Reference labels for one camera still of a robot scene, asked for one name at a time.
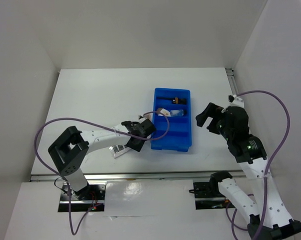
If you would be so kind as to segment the black eyeshadow palette pack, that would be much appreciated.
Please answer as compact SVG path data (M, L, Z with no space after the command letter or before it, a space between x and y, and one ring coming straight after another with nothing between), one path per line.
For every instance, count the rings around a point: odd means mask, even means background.
M126 145L114 145L109 147L110 153L114 159L119 158L131 149Z

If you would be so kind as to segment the white egg-shaped foundation bottle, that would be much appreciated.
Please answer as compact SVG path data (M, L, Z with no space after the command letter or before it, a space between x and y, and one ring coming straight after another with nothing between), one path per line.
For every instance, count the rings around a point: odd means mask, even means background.
M171 117L171 112L165 108L159 107L156 110L156 113L160 116L160 117Z

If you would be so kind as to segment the blue plastic organizer tray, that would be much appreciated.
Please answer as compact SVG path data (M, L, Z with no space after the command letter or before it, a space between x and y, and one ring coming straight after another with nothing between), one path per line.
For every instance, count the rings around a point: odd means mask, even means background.
M169 100L158 99L164 98L184 98L187 104L172 104ZM188 89L175 88L156 88L154 90L153 110L158 108L171 110L186 110L184 116L166 117L154 113L152 123L155 125L156 132L154 138L165 135L159 140L151 142L152 150L171 150L178 152L187 152L192 146L192 114L191 114L191 92Z

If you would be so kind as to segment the aluminium rail right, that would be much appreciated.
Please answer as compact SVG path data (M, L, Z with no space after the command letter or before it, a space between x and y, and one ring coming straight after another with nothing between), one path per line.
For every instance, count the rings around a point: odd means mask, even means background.
M240 91L239 91L237 83L236 83L234 70L232 68L225 68L225 72L227 75L227 79L228 79L232 94L239 95Z

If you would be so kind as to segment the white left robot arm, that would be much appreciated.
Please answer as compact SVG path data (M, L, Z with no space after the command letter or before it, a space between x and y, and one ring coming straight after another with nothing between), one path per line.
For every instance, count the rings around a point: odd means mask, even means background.
M76 126L68 127L48 148L48 153L71 187L71 193L82 200L90 195L90 187L81 164L86 155L104 148L125 146L140 152L145 140L156 131L153 123L146 118L139 121L124 121L108 130L80 131Z

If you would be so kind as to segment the aluminium rail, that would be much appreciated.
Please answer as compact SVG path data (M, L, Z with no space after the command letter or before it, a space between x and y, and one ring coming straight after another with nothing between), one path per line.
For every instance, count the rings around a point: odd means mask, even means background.
M181 180L192 179L209 179L215 171L192 171L192 172L151 172L151 173L109 173L109 174L85 174L88 181L108 181L108 180ZM244 178L243 171L231 170L229 173L234 178ZM30 182L47 182L54 181L56 175L32 175Z
M239 95L240 91L239 91L237 83L236 83L234 70L232 68L225 68L225 72L227 75L227 79L228 79L232 94Z

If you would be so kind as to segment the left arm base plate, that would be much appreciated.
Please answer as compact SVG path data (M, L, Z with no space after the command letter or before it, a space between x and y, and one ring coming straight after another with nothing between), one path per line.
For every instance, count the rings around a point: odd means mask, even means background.
M72 212L86 212L93 207L92 212L103 212L105 210L105 183L93 183L90 185L91 190L85 196L77 196L75 192L71 191L71 211ZM66 213L69 211L69 197L67 195L68 186L63 183L60 187L61 193L58 204L58 212Z

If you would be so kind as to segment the clear small bottle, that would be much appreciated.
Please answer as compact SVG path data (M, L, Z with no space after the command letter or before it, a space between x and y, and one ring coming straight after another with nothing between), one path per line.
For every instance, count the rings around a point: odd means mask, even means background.
M174 109L170 111L170 116L171 117L182 117L187 114L186 110L183 109Z

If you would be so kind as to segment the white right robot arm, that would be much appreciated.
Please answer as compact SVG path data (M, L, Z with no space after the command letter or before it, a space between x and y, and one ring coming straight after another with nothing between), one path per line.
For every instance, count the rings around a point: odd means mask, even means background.
M293 219L286 209L274 179L267 169L267 154L261 140L250 133L249 116L244 104L231 103L223 108L209 103L196 116L196 124L207 126L209 132L221 135L228 150L243 170L254 198L250 198L228 171L219 171L210 176L209 192L223 195L247 223L247 231L253 240L283 240L301 232L301 222Z

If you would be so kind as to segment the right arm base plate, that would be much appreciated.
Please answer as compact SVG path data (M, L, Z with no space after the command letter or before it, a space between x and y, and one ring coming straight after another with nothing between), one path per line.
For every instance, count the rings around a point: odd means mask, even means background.
M209 182L194 182L188 192L194 195L196 210L225 209L230 203L225 196L213 191Z

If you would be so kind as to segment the short kabuki makeup brush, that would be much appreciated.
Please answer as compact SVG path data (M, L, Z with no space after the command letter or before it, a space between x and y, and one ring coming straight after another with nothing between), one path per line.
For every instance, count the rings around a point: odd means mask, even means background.
M173 104L180 104L180 99L178 97L175 97L172 99Z

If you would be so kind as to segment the aluminium rail front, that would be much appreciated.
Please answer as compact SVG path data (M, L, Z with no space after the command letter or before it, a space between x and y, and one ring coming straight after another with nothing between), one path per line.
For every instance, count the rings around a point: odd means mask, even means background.
M108 181L108 180L181 180L192 179L209 179L215 171L192 171L192 172L151 172L151 173L109 173L109 174L85 174L88 181ZM234 178L244 178L243 171L231 170L229 173ZM47 182L54 181L56 175L32 175L30 182Z

